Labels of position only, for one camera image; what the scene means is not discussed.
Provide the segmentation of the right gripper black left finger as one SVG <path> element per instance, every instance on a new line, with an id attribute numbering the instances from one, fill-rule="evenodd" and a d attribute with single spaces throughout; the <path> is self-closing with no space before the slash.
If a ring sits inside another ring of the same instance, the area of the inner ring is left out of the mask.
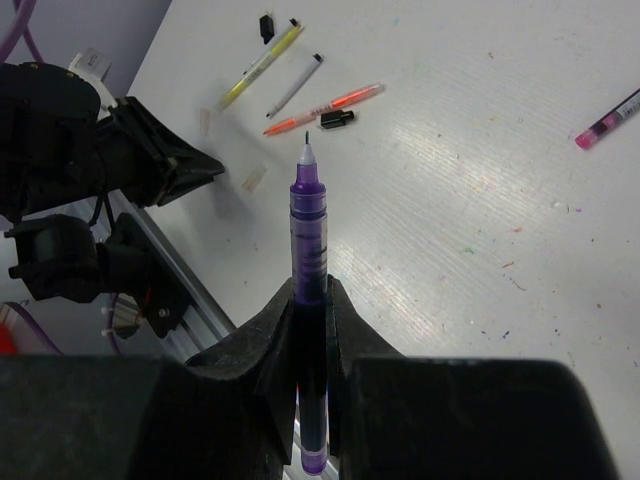
<path id="1" fill-rule="evenodd" d="M 186 363 L 1 360 L 5 479 L 279 479 L 291 461 L 291 287 Z"/>

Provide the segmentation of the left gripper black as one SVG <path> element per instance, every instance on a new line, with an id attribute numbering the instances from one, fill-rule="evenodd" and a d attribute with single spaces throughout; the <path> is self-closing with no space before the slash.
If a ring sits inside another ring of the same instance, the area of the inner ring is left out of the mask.
<path id="1" fill-rule="evenodd" d="M 44 63 L 1 67 L 1 214 L 9 220 L 121 190 L 166 205 L 225 172 L 136 98 L 106 118 L 97 90 Z"/>

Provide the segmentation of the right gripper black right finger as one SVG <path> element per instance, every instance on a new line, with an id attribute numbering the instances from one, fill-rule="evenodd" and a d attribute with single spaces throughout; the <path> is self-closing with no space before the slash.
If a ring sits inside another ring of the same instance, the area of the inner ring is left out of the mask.
<path id="1" fill-rule="evenodd" d="M 343 479 L 614 479 L 587 392 L 548 360 L 405 356 L 337 279 L 326 311 L 330 452 Z"/>

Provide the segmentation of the clear cap small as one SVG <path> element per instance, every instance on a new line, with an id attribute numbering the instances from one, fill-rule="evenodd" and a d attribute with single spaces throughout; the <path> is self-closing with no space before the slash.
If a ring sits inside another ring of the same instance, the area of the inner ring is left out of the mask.
<path id="1" fill-rule="evenodd" d="M 247 192 L 253 193 L 257 186 L 262 181 L 265 173 L 267 172 L 267 168 L 264 165 L 256 166 L 248 175 L 246 180 L 242 184 L 242 188 Z"/>

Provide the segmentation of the purple pen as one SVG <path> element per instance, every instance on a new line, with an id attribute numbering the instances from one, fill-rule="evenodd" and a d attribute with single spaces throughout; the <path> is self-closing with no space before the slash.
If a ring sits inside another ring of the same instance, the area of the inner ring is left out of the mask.
<path id="1" fill-rule="evenodd" d="M 306 474 L 317 476 L 324 472 L 328 458 L 327 203 L 309 134 L 290 186 L 289 207 L 301 466 Z"/>

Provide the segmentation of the orange pen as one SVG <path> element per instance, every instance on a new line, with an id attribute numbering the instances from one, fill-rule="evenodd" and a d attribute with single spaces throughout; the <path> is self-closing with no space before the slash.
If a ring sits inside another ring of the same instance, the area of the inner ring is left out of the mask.
<path id="1" fill-rule="evenodd" d="M 302 125 L 306 125 L 316 120 L 323 114 L 327 114 L 337 110 L 344 110 L 346 107 L 368 100 L 369 98 L 372 98 L 383 92 L 384 89 L 385 85 L 383 83 L 375 83 L 372 85 L 361 87 L 355 91 L 342 95 L 339 98 L 331 100 L 326 104 L 314 107 L 311 110 L 308 110 L 296 116 L 289 117 L 286 120 L 276 123 L 275 125 L 267 128 L 263 132 L 263 135 L 273 136 L 294 130 L 298 127 L 301 127 Z"/>

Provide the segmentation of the red pen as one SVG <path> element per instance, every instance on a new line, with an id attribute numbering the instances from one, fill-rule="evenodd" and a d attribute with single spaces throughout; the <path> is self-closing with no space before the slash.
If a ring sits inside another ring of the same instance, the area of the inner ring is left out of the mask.
<path id="1" fill-rule="evenodd" d="M 636 90 L 575 138 L 575 143 L 583 150 L 589 150 L 599 140 L 619 127 L 629 117 L 639 111 L 639 90 Z"/>

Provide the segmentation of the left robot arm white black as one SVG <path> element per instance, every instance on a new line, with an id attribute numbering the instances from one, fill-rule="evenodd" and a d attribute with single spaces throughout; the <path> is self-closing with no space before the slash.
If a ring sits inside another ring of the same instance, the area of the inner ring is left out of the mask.
<path id="1" fill-rule="evenodd" d="M 1 213 L 17 262 L 8 273 L 37 300 L 89 303 L 104 293 L 132 297 L 159 337 L 180 322 L 191 296 L 130 214 L 163 206 L 224 172 L 137 99 L 98 115 L 96 89 L 44 63 L 1 68 Z"/>

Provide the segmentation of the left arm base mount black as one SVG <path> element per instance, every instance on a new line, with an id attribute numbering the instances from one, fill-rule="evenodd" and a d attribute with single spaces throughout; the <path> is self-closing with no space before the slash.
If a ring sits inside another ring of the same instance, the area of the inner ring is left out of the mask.
<path id="1" fill-rule="evenodd" d="M 175 275 L 162 272 L 136 281 L 133 287 L 133 290 L 118 292 L 113 298 L 114 304 L 106 309 L 107 326 L 101 334 L 128 339 L 148 325 L 159 339 L 166 338 L 182 321 L 191 305 L 191 295 Z M 117 323 L 117 304 L 124 297 L 132 299 L 129 306 L 132 313 Z"/>

